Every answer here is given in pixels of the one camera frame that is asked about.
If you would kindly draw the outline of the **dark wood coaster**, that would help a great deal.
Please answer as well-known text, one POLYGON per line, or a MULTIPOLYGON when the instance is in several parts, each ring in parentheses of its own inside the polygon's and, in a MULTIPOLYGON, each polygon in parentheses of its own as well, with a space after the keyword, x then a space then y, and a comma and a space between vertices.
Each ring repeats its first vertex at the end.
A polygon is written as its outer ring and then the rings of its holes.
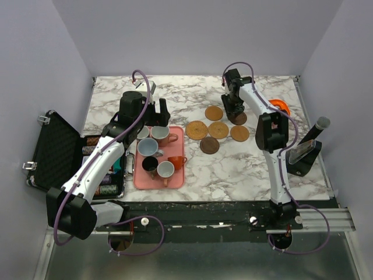
POLYGON ((244 112, 237 116, 230 115, 228 116, 228 120, 234 125, 244 125, 247 121, 247 115, 244 112))
POLYGON ((217 139, 207 136, 200 142, 200 149, 203 153, 212 155, 219 150, 220 144, 217 139))

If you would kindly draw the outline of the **pink mug white inside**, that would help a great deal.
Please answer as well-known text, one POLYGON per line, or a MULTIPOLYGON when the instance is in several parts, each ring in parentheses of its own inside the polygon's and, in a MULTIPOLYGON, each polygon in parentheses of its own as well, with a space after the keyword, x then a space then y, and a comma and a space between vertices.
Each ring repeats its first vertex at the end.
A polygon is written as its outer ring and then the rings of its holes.
POLYGON ((160 147, 165 147, 178 140, 178 135, 171 133, 170 127, 154 126, 151 128, 150 134, 160 147))

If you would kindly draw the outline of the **light wood coaster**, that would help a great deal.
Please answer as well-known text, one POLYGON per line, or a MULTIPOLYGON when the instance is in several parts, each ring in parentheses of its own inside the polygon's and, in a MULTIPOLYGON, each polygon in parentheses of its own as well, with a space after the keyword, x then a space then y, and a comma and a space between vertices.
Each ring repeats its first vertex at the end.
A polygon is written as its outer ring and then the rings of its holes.
POLYGON ((249 130, 243 125, 235 125, 230 130, 230 135, 237 142, 244 142, 249 138, 249 130))
POLYGON ((205 110, 205 116, 210 121, 219 121, 223 117, 223 111, 220 107, 209 106, 205 110))

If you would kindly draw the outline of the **woven rattan coaster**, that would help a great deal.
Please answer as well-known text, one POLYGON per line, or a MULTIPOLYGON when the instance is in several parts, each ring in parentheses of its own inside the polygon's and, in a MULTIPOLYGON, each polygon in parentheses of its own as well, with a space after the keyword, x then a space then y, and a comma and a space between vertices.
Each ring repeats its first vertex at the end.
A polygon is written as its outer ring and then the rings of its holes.
POLYGON ((211 123, 207 130, 209 135, 215 139, 223 139, 229 133, 229 127, 221 121, 211 123))
POLYGON ((193 140, 201 140, 207 136, 208 128, 202 121, 191 121, 185 128, 186 135, 193 140))

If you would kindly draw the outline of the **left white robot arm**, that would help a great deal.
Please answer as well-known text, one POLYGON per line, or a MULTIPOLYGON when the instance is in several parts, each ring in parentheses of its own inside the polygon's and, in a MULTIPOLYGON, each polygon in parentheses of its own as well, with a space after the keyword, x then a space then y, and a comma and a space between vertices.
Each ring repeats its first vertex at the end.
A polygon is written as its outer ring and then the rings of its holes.
POLYGON ((170 113, 160 98, 160 112, 140 92, 124 92, 119 111, 107 124, 98 144, 82 167, 60 188, 50 188, 46 195, 48 224, 57 231, 84 240, 103 225, 124 230, 129 224, 123 202, 108 201, 92 205, 99 184, 110 167, 121 158, 145 126, 168 125, 170 113))

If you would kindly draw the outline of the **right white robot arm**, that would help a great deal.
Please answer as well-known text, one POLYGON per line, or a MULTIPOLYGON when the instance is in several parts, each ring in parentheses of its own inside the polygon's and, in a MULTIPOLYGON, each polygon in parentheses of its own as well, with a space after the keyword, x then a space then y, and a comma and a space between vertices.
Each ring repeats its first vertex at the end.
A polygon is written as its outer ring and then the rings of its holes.
POLYGON ((266 159, 271 187, 267 221, 272 227, 280 229, 296 213, 288 194, 290 189, 284 157, 288 143, 288 118, 255 89, 252 77, 243 78, 237 69, 231 69, 223 74, 222 80, 225 94, 221 95, 221 99, 227 117, 237 118, 247 105, 258 118, 255 142, 266 159))

